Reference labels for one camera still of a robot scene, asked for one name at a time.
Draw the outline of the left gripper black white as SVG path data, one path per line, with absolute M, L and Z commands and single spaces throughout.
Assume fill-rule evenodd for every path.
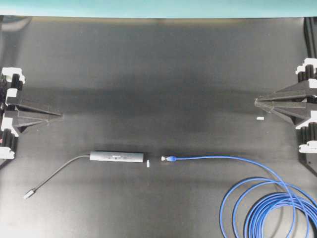
M 17 92 L 22 90 L 24 84 L 22 69 L 2 68 L 0 72 L 1 159 L 15 158 L 18 134 L 22 134 L 29 127 L 63 120 L 62 113 L 49 104 L 17 98 Z M 17 107 L 31 112 L 14 111 Z

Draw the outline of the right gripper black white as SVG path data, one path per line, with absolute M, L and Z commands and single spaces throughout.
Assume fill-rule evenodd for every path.
M 317 59 L 306 58 L 297 67 L 298 83 L 282 90 L 259 96 L 255 106 L 295 125 L 300 131 L 299 152 L 317 153 Z

